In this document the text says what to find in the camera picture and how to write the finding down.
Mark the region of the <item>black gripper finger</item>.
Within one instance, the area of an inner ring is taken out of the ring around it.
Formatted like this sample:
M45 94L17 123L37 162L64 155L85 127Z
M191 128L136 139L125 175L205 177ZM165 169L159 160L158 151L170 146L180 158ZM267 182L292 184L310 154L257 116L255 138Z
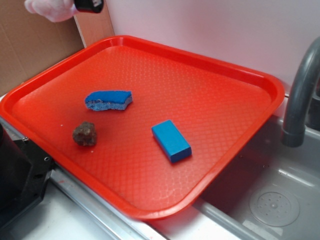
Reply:
M81 13L99 14L104 8L103 0L74 0L75 8Z

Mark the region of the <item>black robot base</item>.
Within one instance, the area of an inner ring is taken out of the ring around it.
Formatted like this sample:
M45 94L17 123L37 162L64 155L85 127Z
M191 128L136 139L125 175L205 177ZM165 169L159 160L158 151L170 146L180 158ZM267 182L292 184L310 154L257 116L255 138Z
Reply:
M53 163L32 140L13 140L0 127L1 230L43 200Z

